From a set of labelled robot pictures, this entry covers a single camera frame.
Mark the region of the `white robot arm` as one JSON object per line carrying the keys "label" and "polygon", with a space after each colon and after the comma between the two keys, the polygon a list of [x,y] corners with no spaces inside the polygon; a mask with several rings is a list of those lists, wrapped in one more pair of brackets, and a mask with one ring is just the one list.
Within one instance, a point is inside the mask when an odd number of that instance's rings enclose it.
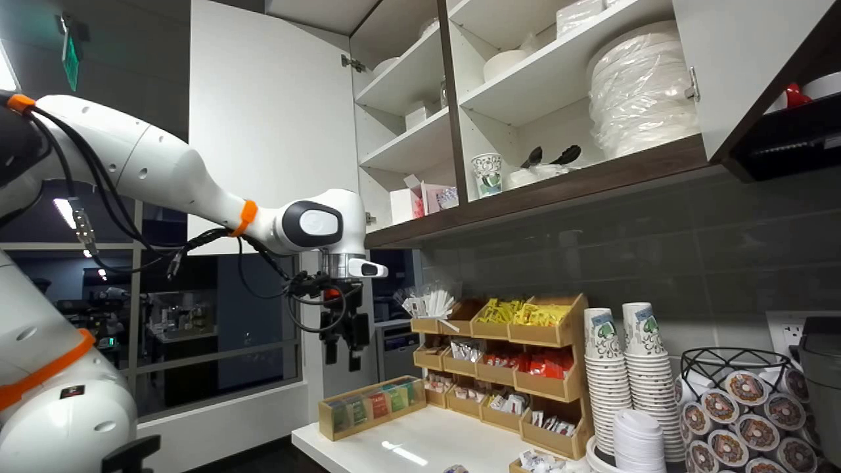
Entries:
{"label": "white robot arm", "polygon": [[[73,94],[3,97],[0,210],[12,219],[44,183],[82,183],[213,220],[275,256],[318,250],[320,275],[383,278],[366,250],[356,195],[325,189],[262,208],[224,189],[183,139]],[[94,336],[58,312],[12,263],[0,266],[0,473],[101,473],[137,440],[137,401]]]}

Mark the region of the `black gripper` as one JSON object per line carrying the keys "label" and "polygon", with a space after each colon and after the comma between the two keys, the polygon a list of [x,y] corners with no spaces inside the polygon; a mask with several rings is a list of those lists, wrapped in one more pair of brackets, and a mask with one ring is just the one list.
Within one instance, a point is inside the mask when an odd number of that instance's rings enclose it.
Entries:
{"label": "black gripper", "polygon": [[322,338],[322,359],[325,365],[337,363],[337,338],[350,348],[350,370],[363,369],[363,352],[371,344],[367,315],[359,311],[363,306],[363,283],[350,278],[334,278],[322,271],[305,273],[300,271],[285,295],[300,302],[310,302],[320,307],[320,327],[308,327],[308,334],[318,334]]}

